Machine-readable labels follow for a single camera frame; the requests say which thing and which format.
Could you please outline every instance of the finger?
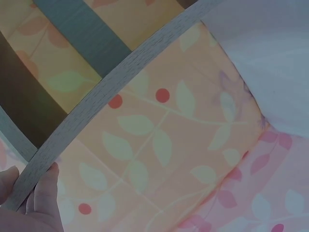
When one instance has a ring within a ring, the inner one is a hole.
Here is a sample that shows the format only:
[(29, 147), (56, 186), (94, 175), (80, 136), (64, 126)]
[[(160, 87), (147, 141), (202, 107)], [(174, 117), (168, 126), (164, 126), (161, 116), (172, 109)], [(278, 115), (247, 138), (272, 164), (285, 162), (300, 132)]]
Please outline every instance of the finger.
[(34, 212), (34, 191), (29, 195), (26, 204), (26, 214)]
[(58, 218), (57, 181), (59, 168), (54, 163), (41, 177), (34, 190), (34, 211)]
[(16, 166), (0, 172), (0, 204), (3, 204), (12, 192), (13, 185), (18, 177), (19, 170)]

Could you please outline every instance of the pink leaf print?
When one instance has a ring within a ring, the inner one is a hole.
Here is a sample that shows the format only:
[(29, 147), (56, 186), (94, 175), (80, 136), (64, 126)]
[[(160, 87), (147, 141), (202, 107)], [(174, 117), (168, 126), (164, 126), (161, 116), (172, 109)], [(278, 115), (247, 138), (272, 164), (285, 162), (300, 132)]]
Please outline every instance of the pink leaf print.
[(147, 6), (150, 6), (154, 2), (155, 2), (155, 0), (145, 0), (145, 3), (146, 3)]
[(279, 135), (279, 145), (284, 147), (287, 150), (291, 149), (293, 140), (290, 135), (281, 133)]
[(0, 167), (4, 169), (6, 166), (6, 152), (3, 141), (0, 141)]
[(22, 35), (35, 35), (39, 33), (47, 25), (47, 23), (47, 18), (38, 16), (21, 25), (17, 31)]
[(234, 208), (237, 206), (237, 202), (233, 194), (228, 190), (220, 190), (218, 193), (218, 201), (220, 204), (227, 209)]
[(264, 141), (266, 143), (273, 143), (274, 141), (276, 141), (278, 137), (277, 133), (274, 133), (272, 131), (265, 131), (261, 137), (259, 138), (260, 141)]
[(283, 230), (284, 230), (284, 225), (277, 224), (271, 229), (271, 232), (283, 232)]
[(100, 6), (106, 6), (117, 2), (118, 0), (94, 0), (92, 3), (92, 8), (97, 8)]
[(25, 51), (16, 51), (19, 59), (24, 63), (27, 69), (32, 73), (35, 78), (38, 78), (39, 71), (37, 65), (30, 60), (30, 57)]
[(49, 24), (48, 28), (48, 39), (49, 41), (58, 48), (66, 48), (69, 46), (69, 42), (64, 38), (64, 36), (54, 27), (54, 25)]
[(227, 178), (233, 179), (233, 180), (237, 180), (237, 181), (241, 181), (242, 179), (242, 173), (241, 170), (239, 170), (238, 167), (234, 168), (232, 171), (230, 171), (229, 174), (227, 174), (226, 176)]
[(209, 222), (204, 222), (201, 227), (198, 228), (199, 232), (210, 232), (211, 231), (211, 224)]
[(269, 154), (265, 154), (265, 155), (262, 155), (256, 158), (255, 161), (251, 165), (250, 174), (253, 175), (257, 173), (259, 170), (261, 170), (262, 168), (264, 168), (266, 164), (268, 163), (269, 158), (270, 158)]

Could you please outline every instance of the red dot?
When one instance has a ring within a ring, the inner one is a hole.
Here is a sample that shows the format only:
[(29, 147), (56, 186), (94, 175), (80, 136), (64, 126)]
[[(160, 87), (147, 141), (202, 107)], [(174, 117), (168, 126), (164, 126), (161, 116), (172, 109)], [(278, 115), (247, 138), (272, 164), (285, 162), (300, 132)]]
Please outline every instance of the red dot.
[(158, 89), (155, 93), (155, 98), (160, 103), (165, 103), (169, 100), (169, 91), (166, 88)]
[(271, 232), (283, 232), (283, 229), (284, 229), (284, 225), (277, 224), (272, 228)]
[(122, 97), (117, 94), (109, 103), (108, 105), (112, 108), (112, 109), (117, 109), (122, 105)]
[(90, 205), (86, 204), (86, 203), (82, 203), (78, 206), (78, 210), (79, 212), (81, 212), (81, 214), (84, 215), (88, 215), (91, 213), (91, 207)]

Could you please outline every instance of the pink floral sheet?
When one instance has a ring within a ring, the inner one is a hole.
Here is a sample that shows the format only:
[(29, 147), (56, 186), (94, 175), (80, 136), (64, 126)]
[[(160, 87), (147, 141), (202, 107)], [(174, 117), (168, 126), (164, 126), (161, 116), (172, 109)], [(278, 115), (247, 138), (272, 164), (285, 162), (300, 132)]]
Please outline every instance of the pink floral sheet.
[(309, 232), (309, 140), (269, 128), (174, 232)]

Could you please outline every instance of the dark wooden slat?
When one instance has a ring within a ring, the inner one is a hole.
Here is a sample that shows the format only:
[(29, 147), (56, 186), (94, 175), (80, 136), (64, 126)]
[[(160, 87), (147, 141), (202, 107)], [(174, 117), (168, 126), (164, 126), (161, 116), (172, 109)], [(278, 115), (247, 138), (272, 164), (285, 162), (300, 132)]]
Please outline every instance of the dark wooden slat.
[(177, 0), (177, 2), (184, 8), (187, 9), (189, 6), (197, 2), (197, 0)]
[(0, 33), (0, 105), (39, 148), (67, 116)]

